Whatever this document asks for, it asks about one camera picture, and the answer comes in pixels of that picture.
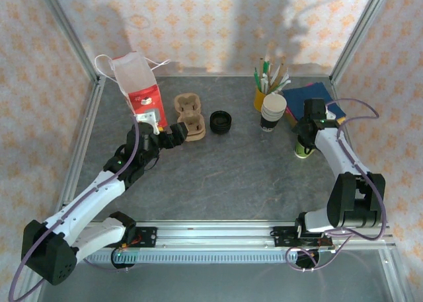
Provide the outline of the green paper cup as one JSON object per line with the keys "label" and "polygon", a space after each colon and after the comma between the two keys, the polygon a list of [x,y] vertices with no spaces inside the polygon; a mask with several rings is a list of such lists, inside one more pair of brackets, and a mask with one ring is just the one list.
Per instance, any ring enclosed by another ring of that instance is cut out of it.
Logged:
{"label": "green paper cup", "polygon": [[296,149],[296,144],[295,144],[294,153],[295,153],[295,156],[298,157],[298,158],[300,158],[300,159],[306,159],[307,157],[309,157],[312,154],[312,153],[311,154],[306,154],[306,144],[305,144],[305,148],[304,149]]}

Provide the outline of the stack of cardboard cup carriers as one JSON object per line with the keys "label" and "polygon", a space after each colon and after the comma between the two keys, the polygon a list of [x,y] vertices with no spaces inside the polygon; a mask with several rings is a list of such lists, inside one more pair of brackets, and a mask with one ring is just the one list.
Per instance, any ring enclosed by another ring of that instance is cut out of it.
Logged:
{"label": "stack of cardboard cup carriers", "polygon": [[200,97],[195,93],[183,93],[174,98],[177,122],[185,123],[186,141],[199,141],[206,135],[204,117],[201,114]]}

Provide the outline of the red white paper bag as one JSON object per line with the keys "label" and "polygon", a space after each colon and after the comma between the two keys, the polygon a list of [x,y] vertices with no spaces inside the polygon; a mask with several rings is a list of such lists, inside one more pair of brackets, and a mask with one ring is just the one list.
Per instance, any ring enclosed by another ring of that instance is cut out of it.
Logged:
{"label": "red white paper bag", "polygon": [[134,116],[157,108],[161,115],[159,126],[164,128],[168,126],[168,122],[153,71],[169,62],[165,60],[157,63],[136,51],[116,58],[100,54],[94,59],[96,70],[118,85]]}

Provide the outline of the stack of black cup lids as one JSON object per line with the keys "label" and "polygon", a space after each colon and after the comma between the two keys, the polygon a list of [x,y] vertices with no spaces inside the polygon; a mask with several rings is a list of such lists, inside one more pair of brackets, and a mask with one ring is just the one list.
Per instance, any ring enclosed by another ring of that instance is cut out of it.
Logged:
{"label": "stack of black cup lids", "polygon": [[215,111],[210,116],[210,128],[213,133],[223,135],[231,129],[232,117],[222,110]]}

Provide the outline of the blue napkin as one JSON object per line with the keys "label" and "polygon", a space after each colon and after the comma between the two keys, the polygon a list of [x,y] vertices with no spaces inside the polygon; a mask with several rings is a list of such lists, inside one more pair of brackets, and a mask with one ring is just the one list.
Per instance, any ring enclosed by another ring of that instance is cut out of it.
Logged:
{"label": "blue napkin", "polygon": [[283,91],[287,101],[286,118],[294,127],[302,118],[336,120],[341,124],[346,114],[335,103],[326,107],[333,100],[323,83],[313,83],[305,87]]}

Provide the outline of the stack of paper cups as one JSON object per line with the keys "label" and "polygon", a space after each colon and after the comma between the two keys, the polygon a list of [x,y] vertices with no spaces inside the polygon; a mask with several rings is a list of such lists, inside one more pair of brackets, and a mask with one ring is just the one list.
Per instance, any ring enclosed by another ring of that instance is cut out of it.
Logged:
{"label": "stack of paper cups", "polygon": [[267,95],[262,103],[260,127],[265,132],[274,130],[287,107],[286,99],[276,93]]}

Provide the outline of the yellow metal bucket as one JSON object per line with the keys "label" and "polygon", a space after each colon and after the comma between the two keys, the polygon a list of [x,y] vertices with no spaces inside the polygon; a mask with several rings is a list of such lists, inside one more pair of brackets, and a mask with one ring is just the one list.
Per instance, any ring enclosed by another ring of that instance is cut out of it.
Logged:
{"label": "yellow metal bucket", "polygon": [[258,89],[258,87],[255,88],[255,96],[254,96],[253,106],[258,112],[261,111],[262,104],[263,104],[263,101],[266,98],[266,96],[267,96],[267,94],[262,93]]}

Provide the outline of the aluminium side rail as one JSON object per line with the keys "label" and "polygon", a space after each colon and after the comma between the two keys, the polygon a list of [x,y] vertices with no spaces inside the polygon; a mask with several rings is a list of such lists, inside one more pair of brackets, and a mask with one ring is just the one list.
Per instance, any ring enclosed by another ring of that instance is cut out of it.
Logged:
{"label": "aluminium side rail", "polygon": [[361,100],[378,113],[376,120],[362,119],[347,124],[350,143],[361,162],[370,170],[381,173],[386,181],[384,204],[387,221],[393,226],[395,221],[395,184],[401,171],[396,170],[392,152],[397,147],[395,125],[391,115],[397,117],[395,104],[392,103],[395,83],[388,77],[371,75],[351,75],[337,87],[331,87],[336,98],[345,98],[340,105],[349,118],[374,116]]}
{"label": "aluminium side rail", "polygon": [[105,79],[102,77],[94,83],[88,97],[87,105],[83,114],[81,127],[77,136],[75,148],[70,159],[69,168],[65,176],[64,185],[61,189],[55,212],[61,211],[74,197],[83,161],[89,144],[89,139],[95,122],[96,113],[100,104]]}

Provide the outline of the aluminium corner post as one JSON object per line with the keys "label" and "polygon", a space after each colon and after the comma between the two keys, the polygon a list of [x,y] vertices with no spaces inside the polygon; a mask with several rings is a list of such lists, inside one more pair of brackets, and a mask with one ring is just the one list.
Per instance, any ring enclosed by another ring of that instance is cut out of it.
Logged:
{"label": "aluminium corner post", "polygon": [[385,0],[369,0],[361,14],[357,24],[355,25],[340,57],[338,58],[329,78],[332,85],[337,85],[345,70],[352,61],[354,54],[365,38],[373,21],[375,20],[379,10],[382,8]]}
{"label": "aluminium corner post", "polygon": [[61,28],[71,48],[75,52],[79,63],[82,65],[85,73],[88,75],[92,83],[97,84],[99,77],[95,71],[94,65],[91,63],[79,37],[77,36],[72,24],[70,23],[65,11],[60,5],[59,0],[44,0],[49,8],[55,21]]}

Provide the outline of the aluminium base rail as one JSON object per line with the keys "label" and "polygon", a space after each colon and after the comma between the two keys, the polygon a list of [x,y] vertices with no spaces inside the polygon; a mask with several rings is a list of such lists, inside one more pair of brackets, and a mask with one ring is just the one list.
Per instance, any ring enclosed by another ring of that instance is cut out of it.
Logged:
{"label": "aluminium base rail", "polygon": [[[256,224],[244,226],[240,223],[231,225],[228,222],[186,226],[172,222],[162,226],[137,226],[157,228],[153,248],[159,244],[164,245],[171,242],[183,247],[220,246],[222,248],[229,248],[231,245],[240,245],[241,243],[248,245],[257,238],[272,238],[274,242],[270,233],[276,227]],[[102,223],[84,228],[77,227],[74,219],[60,223],[58,227],[31,221],[24,229],[22,250],[26,252],[32,245],[36,245],[34,253],[38,256],[70,255],[81,260],[104,247],[114,248],[109,245],[122,239],[124,229],[122,223],[111,217],[106,218]]]}

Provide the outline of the aluminium frame leg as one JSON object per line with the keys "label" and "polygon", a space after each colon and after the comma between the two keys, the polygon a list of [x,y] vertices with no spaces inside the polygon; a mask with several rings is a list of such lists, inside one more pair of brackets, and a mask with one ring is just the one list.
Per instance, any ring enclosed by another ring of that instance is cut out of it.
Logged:
{"label": "aluminium frame leg", "polygon": [[393,247],[379,249],[379,256],[381,258],[383,272],[385,274],[392,301],[406,302],[406,288],[403,284],[395,251],[396,249]]}

